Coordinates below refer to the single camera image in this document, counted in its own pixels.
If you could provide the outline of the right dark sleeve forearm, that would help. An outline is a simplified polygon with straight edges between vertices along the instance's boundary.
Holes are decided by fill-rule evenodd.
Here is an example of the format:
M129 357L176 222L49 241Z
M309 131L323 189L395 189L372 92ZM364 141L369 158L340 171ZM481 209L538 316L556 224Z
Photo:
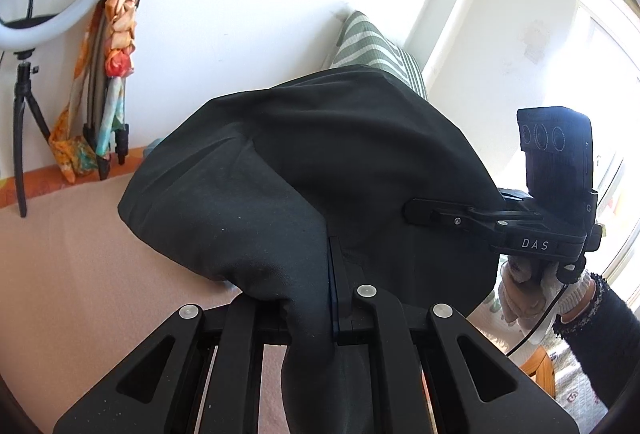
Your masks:
M639 365L639 319L602 276L584 272L560 298L553 331L600 402L612 407Z

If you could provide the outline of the right white gloved hand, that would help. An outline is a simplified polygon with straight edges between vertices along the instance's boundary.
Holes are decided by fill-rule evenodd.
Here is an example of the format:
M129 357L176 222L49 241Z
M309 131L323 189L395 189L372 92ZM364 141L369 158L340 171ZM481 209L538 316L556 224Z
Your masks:
M508 256L500 272L498 295L507 324L516 322L524 332L533 330L542 314L550 314L542 322L548 328L555 316L568 324L581 315L596 294L596 283L585 270L574 284L569 284L556 301L563 285L556 278L558 264L544 265L533 258Z

